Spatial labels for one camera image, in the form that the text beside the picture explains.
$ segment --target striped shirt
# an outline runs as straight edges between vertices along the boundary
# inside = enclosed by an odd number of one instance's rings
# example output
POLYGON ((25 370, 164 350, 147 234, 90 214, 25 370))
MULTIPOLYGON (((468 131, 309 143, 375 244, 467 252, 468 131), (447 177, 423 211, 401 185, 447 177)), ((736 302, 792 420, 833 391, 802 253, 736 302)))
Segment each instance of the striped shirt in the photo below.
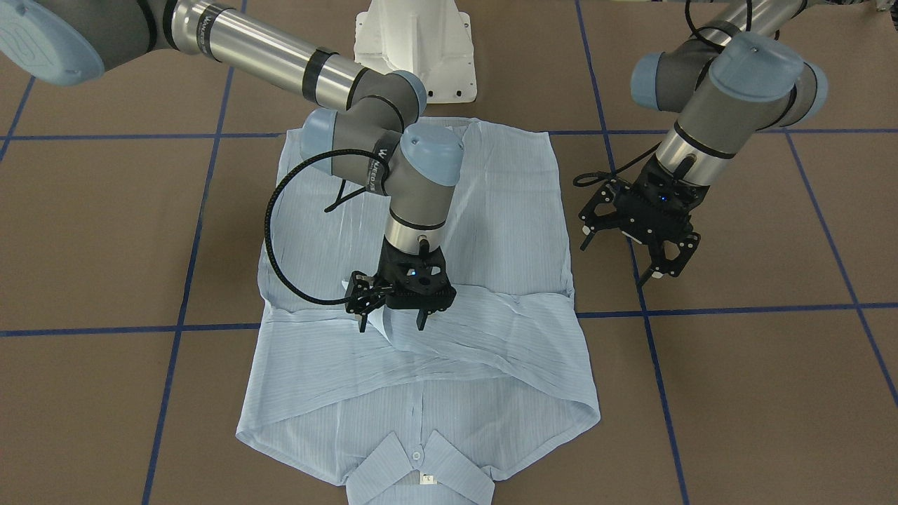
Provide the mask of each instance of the striped shirt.
MULTIPOLYGON (((548 136, 424 121, 465 148, 443 242, 458 295, 425 331, 416 311, 387 309, 359 333, 341 306, 304 302, 260 258, 265 312, 237 438, 345 485, 350 505, 487 505, 494 481, 599 420, 548 136)), ((300 136, 287 133, 279 178, 301 161, 300 136)), ((373 194, 323 214, 338 187, 306 170, 273 217, 281 268, 316 297, 376 271, 388 216, 373 194)))

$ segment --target robotic arm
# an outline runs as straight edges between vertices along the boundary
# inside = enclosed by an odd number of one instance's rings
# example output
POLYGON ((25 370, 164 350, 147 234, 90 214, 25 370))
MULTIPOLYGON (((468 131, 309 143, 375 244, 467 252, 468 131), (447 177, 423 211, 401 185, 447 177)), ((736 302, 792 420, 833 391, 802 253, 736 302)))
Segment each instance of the robotic arm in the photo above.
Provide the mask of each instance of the robotic arm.
POLYGON ((440 243, 463 148, 449 130, 416 124, 427 96, 413 74, 379 74, 207 0, 0 0, 0 50, 52 84, 99 78, 155 49, 203 54, 322 106, 305 122, 306 162, 278 185, 267 213, 269 259, 288 288, 307 301, 344 304, 360 317, 360 331, 383 305, 418 309, 423 330, 428 315, 452 304, 440 243), (294 286, 271 246, 277 197, 312 164, 391 197, 378 271, 353 272, 347 295, 337 300, 294 286))
POLYGON ((601 183, 579 213, 586 234, 581 250, 596 232, 619 228, 648 247, 651 264, 640 286, 650 277, 680 275, 701 240, 691 212, 752 133, 795 124, 823 106, 823 71, 769 38, 807 7, 804 0, 755 2, 746 31, 746 3, 734 2, 673 53, 639 61, 630 81, 634 100, 680 116, 660 144, 622 168, 650 156, 633 183, 617 173, 574 180, 580 187, 601 183), (606 204, 613 211, 597 214, 606 204), (673 258, 665 243, 678 251, 673 258))

